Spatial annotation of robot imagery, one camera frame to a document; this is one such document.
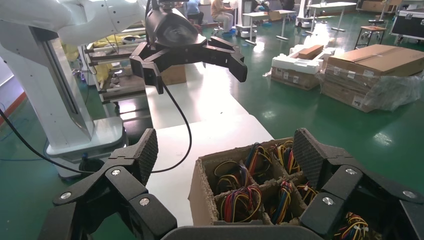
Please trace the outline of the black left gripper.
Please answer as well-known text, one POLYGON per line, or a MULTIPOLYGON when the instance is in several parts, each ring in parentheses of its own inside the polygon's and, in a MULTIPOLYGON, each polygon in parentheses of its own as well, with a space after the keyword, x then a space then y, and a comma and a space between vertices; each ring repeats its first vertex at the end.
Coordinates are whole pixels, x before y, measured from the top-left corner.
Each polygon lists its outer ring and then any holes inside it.
POLYGON ((174 8, 151 9, 145 20, 147 42, 141 42, 129 56, 132 73, 154 86, 158 94, 164 93, 164 83, 158 67, 166 52, 185 54, 187 63, 203 62, 227 68, 241 83, 247 80, 248 67, 240 48, 222 38, 207 39, 198 29, 174 8))

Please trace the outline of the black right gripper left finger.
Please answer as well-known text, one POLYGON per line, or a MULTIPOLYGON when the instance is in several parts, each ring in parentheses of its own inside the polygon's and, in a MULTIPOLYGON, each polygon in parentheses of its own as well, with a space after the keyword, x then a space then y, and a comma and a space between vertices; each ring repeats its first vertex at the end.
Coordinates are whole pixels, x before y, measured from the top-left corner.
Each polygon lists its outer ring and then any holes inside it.
POLYGON ((153 128, 136 144, 114 150, 98 171, 53 199, 38 238, 88 240, 114 214, 138 240, 160 240, 176 229, 176 218, 146 187, 158 152, 153 128))

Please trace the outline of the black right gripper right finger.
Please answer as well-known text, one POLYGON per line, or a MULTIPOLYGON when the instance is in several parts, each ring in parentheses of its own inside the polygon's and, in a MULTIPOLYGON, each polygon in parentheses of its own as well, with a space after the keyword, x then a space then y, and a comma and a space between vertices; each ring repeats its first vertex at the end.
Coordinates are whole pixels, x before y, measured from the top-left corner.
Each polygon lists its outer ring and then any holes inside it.
POLYGON ((366 169, 345 149, 320 143, 305 128, 294 133, 293 155, 318 191, 299 219, 303 227, 329 240, 352 212, 384 240, 423 239, 419 192, 366 169))

